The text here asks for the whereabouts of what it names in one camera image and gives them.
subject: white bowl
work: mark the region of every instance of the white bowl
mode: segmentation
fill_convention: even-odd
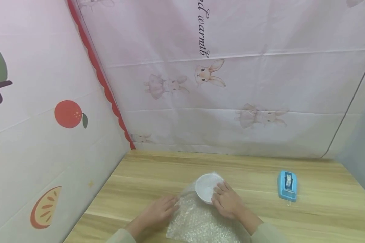
[[[196,194],[203,202],[212,204],[211,198],[218,182],[223,182],[223,178],[217,174],[210,173],[200,176],[195,185]]]

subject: blue tape dispenser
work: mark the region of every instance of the blue tape dispenser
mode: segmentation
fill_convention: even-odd
[[[277,188],[281,199],[295,203],[297,196],[297,177],[289,171],[281,171],[277,178]]]

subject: bubble wrap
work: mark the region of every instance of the bubble wrap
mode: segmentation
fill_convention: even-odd
[[[195,183],[180,195],[180,209],[170,222],[166,237],[192,243],[249,243],[249,233],[239,222],[222,217],[213,205],[200,200]]]

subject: sleeve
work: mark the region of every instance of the sleeve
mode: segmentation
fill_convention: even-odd
[[[251,243],[287,243],[284,235],[269,223],[263,223],[251,236]]]
[[[136,243],[136,241],[127,230],[121,228],[106,243]]]

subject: hand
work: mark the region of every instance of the hand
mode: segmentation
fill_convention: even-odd
[[[216,185],[211,198],[213,205],[223,217],[239,219],[246,208],[242,199],[226,181]]]
[[[175,205],[178,197],[168,195],[150,203],[138,216],[145,228],[149,228],[164,222],[169,222],[173,213],[179,208]]]
[[[178,197],[168,195],[150,203],[125,229],[137,239],[147,228],[169,222],[179,208],[175,205],[178,200]]]

